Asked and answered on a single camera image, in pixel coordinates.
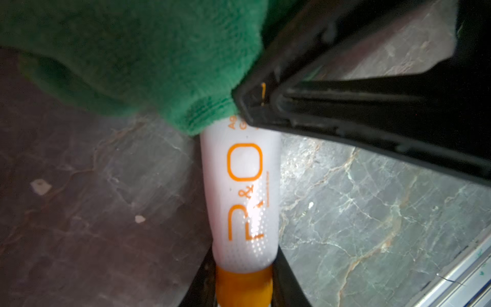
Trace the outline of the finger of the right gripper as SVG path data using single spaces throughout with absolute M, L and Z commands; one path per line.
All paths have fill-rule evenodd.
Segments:
M 460 1 L 453 54 L 420 74 L 312 81 L 422 1 L 307 1 L 233 98 L 248 124 L 490 185 L 490 2 Z

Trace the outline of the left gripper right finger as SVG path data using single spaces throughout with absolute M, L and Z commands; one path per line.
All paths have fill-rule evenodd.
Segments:
M 280 247 L 273 262 L 272 271 L 273 293 L 271 306 L 311 307 Z

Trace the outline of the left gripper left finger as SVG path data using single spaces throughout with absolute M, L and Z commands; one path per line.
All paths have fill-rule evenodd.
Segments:
M 216 262 L 212 248 L 205 255 L 179 307 L 217 307 Z

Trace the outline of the white tube orange cap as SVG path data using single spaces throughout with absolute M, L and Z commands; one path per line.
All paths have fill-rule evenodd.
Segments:
M 281 134 L 230 116 L 200 135 L 219 306 L 270 306 L 279 246 Z

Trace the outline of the green microfiber cloth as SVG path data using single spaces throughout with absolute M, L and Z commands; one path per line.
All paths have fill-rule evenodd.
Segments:
M 303 1 L 2 1 L 1 46 L 65 104 L 160 114 L 196 135 L 236 115 L 232 90 Z

